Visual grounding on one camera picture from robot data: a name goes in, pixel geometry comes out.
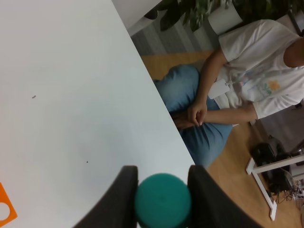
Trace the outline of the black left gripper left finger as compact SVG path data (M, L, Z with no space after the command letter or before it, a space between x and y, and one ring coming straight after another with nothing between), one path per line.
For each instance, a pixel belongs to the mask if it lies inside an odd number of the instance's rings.
M75 225L76 228L135 228L135 193L138 168L123 166L97 204Z

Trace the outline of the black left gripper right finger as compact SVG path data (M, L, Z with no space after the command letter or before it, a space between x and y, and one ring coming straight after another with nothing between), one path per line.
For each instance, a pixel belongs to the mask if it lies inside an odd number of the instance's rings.
M204 167L190 167L188 188L192 197L190 228L261 227L226 195Z

